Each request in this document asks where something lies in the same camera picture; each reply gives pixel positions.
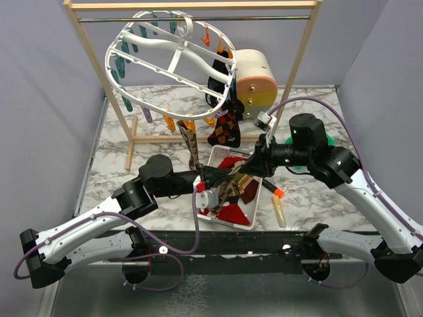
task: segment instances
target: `gray wall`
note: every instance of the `gray wall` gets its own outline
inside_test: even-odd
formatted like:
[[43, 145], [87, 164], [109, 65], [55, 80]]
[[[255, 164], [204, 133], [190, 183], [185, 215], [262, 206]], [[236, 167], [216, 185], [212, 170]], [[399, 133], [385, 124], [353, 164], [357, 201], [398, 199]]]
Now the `gray wall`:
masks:
[[[390, 0], [348, 71], [339, 99], [371, 175], [423, 224], [422, 17], [421, 0]], [[423, 278], [413, 278], [412, 284], [423, 307]]]
[[2, 316], [38, 311], [42, 290], [12, 276], [22, 256], [19, 233], [71, 218], [102, 105], [60, 2], [3, 1], [0, 10]]
[[[339, 85], [373, 28], [386, 1], [324, 0], [295, 83], [297, 85]], [[308, 12], [294, 11], [293, 14], [304, 15]], [[254, 16], [288, 15], [291, 11], [192, 11], [190, 13], [197, 17], [206, 15]], [[132, 15], [133, 13], [129, 12], [81, 13], [81, 17], [131, 17]], [[238, 50], [251, 48], [262, 51], [280, 85], [284, 85], [287, 80], [305, 23], [305, 21], [212, 22], [214, 26], [228, 35]], [[87, 24], [87, 32], [101, 58], [104, 57], [107, 47], [122, 27], [122, 23]], [[201, 43], [199, 34], [193, 38]], [[211, 46], [215, 47], [216, 45], [217, 39], [212, 39]], [[144, 52], [145, 54], [140, 53], [140, 56], [147, 61], [158, 64], [167, 61], [166, 66], [170, 63], [171, 57], [167, 52], [152, 49], [144, 50]], [[186, 75], [189, 79], [194, 79], [199, 83], [207, 82], [207, 77], [203, 73], [196, 72], [195, 67], [190, 67], [188, 63], [184, 65], [187, 65], [189, 69], [177, 69], [180, 71], [180, 75]], [[130, 69], [122, 83], [124, 85], [162, 85], [174, 83], [174, 81], [154, 72], [144, 71], [142, 73], [141, 70]]]

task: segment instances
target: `brown sock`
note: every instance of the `brown sock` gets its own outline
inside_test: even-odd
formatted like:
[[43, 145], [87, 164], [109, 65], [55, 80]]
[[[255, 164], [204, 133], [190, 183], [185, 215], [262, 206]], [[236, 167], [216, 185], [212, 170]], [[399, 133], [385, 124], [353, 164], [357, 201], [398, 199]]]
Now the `brown sock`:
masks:
[[176, 125], [178, 126], [180, 134], [190, 151], [190, 161], [188, 162], [188, 166], [191, 170], [195, 170], [196, 165], [199, 165], [200, 163], [200, 159], [198, 158], [197, 134], [189, 130], [182, 120], [177, 121]]

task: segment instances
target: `clothes peg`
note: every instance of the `clothes peg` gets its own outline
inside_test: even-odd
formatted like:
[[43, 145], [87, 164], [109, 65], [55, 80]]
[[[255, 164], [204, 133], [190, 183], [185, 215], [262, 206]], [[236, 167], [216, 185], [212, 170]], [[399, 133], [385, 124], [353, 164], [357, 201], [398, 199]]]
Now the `clothes peg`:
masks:
[[[133, 30], [132, 30], [131, 28], [129, 29], [129, 32], [130, 32], [130, 33], [132, 33], [132, 34], [134, 33], [134, 32], [133, 32]], [[132, 45], [132, 50], [133, 50], [135, 53], [138, 53], [138, 46], [136, 46], [134, 43], [131, 43], [131, 45]]]
[[[152, 12], [151, 12], [151, 16], [152, 16], [153, 18], [157, 18], [157, 15], [154, 13], [154, 11], [152, 11]], [[159, 25], [159, 23], [158, 23], [158, 22], [152, 22], [151, 24], [152, 24], [152, 25], [154, 25], [154, 26], [156, 26], [156, 27], [158, 27], [158, 25]]]
[[170, 21], [169, 27], [171, 28], [171, 33], [174, 34], [176, 32], [176, 21]]
[[169, 130], [170, 130], [171, 132], [175, 132], [175, 131], [176, 131], [176, 127], [174, 126], [174, 121], [173, 121], [173, 119], [172, 119], [172, 118], [170, 118], [170, 117], [166, 117], [166, 116], [163, 116], [163, 117], [164, 117], [164, 119], [165, 119], [165, 122], [166, 122], [167, 127], [169, 128]]
[[217, 53], [222, 54], [225, 51], [226, 46], [221, 47], [223, 36], [220, 36], [219, 43], [217, 44]]
[[[128, 45], [128, 43], [125, 40], [122, 40], [122, 45], [120, 46], [120, 48], [122, 49], [123, 52], [129, 54], [130, 53], [130, 47]], [[125, 59], [126, 63], [130, 63], [131, 61], [128, 59]]]
[[200, 36], [200, 38], [203, 40], [203, 42], [205, 43], [205, 45], [207, 47], [210, 46], [210, 35], [209, 35], [209, 26], [208, 26], [208, 24], [206, 24], [206, 38], [203, 38], [202, 36]]
[[215, 127], [216, 126], [216, 122], [214, 121], [214, 116], [211, 117], [211, 119], [209, 118], [204, 118], [204, 121], [210, 125], [211, 127]]
[[148, 123], [153, 122], [153, 117], [151, 116], [150, 109], [147, 109], [147, 108], [141, 107], [141, 110], [143, 110], [143, 114], [144, 114], [144, 117], [145, 117], [145, 121], [147, 121]]
[[144, 26], [140, 25], [139, 30], [141, 31], [141, 36], [143, 38], [147, 38], [147, 29]]
[[133, 110], [133, 108], [132, 108], [132, 103], [131, 103], [128, 99], [126, 99], [125, 97], [123, 97], [123, 96], [122, 96], [122, 100], [124, 101], [124, 104], [125, 104], [126, 110], [127, 110], [128, 112], [132, 112], [132, 110]]
[[125, 61], [124, 61], [124, 58], [119, 56], [119, 55], [116, 55], [114, 63], [116, 64], [116, 68], [118, 70], [119, 77], [125, 78]]
[[186, 128], [192, 132], [192, 134], [195, 134], [196, 132], [196, 122], [194, 120], [183, 120]]

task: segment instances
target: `metal rod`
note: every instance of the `metal rod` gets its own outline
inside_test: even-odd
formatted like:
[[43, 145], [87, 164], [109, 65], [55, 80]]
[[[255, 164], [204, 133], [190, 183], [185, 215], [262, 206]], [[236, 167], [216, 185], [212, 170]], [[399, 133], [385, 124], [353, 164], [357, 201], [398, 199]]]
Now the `metal rod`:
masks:
[[[280, 16], [280, 17], [192, 17], [193, 21], [251, 21], [251, 20], [309, 20], [309, 15], [304, 16]], [[172, 22], [183, 21], [182, 17], [169, 18], [79, 18], [80, 23], [98, 22]]]

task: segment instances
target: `orange clothes peg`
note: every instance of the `orange clothes peg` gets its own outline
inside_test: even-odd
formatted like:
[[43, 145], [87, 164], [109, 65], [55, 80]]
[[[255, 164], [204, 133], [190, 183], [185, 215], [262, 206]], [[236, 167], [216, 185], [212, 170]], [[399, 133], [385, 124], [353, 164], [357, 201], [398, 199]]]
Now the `orange clothes peg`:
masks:
[[211, 119], [209, 118], [204, 118], [204, 121], [210, 125], [211, 127], [215, 127], [216, 126], [216, 122], [214, 121], [214, 116], [211, 117]]
[[195, 134], [196, 132], [196, 122], [194, 120], [183, 120], [186, 128], [192, 132], [192, 134]]
[[206, 38], [200, 36], [207, 47], [210, 46], [210, 35], [209, 35], [209, 26], [206, 24]]
[[219, 43], [217, 44], [217, 52], [219, 53], [219, 54], [222, 54], [223, 53], [223, 51], [225, 50], [225, 48], [226, 48], [226, 46], [223, 46], [223, 47], [221, 47], [220, 45], [222, 44], [222, 35], [220, 36], [220, 39], [219, 39]]
[[170, 118], [170, 117], [166, 117], [166, 116], [163, 116], [163, 117], [164, 117], [164, 119], [165, 119], [165, 121], [166, 121], [166, 124], [167, 124], [167, 126], [168, 126], [169, 130], [170, 130], [171, 132], [175, 132], [175, 131], [176, 131], [176, 127], [174, 126], [174, 121], [173, 121], [173, 119], [172, 119], [172, 118]]

